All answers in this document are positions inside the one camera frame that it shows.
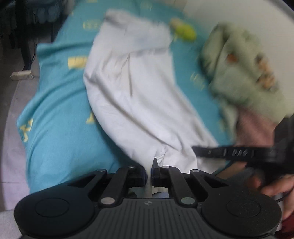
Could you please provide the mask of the person's right hand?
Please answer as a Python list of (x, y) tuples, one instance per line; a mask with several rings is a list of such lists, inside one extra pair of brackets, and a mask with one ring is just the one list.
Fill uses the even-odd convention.
[(219, 172), (217, 177), (231, 180), (236, 184), (241, 184), (252, 189), (256, 189), (269, 197), (278, 194), (289, 193), (283, 202), (283, 220), (286, 220), (293, 213), (293, 175), (285, 175), (267, 186), (262, 186), (261, 173), (253, 172), (245, 167), (245, 164), (235, 163)]

